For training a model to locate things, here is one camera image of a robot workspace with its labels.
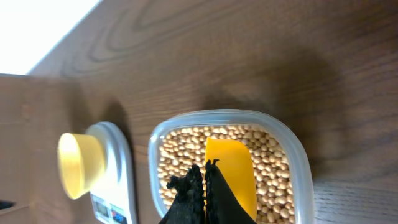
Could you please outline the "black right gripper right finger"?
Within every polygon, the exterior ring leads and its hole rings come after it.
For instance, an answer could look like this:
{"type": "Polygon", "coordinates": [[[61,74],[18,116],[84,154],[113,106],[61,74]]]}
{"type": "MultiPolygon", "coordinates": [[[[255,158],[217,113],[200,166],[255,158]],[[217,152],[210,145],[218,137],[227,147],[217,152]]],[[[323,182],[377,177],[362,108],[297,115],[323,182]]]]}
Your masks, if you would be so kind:
{"type": "Polygon", "coordinates": [[[206,215],[208,224],[255,224],[234,196],[227,181],[216,165],[219,159],[205,164],[206,215]]]}

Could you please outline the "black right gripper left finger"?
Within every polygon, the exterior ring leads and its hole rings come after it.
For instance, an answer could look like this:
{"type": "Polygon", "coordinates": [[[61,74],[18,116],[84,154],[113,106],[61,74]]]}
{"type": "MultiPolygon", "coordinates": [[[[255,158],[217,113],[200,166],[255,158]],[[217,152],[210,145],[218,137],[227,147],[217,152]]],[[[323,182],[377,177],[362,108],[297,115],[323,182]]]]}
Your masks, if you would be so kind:
{"type": "Polygon", "coordinates": [[[175,189],[177,194],[159,224],[204,224],[203,177],[196,164],[183,177],[171,176],[167,188],[175,189]]]}

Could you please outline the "yellow plastic scoop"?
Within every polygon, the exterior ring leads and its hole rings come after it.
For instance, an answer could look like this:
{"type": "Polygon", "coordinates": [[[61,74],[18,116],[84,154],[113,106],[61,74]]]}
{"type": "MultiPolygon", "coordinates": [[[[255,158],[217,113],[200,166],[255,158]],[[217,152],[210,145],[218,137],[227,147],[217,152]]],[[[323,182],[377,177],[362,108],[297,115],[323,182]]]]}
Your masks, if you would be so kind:
{"type": "Polygon", "coordinates": [[[237,140],[208,138],[206,140],[205,162],[214,159],[219,159],[216,165],[240,206],[256,221],[256,183],[248,148],[237,140]]]}

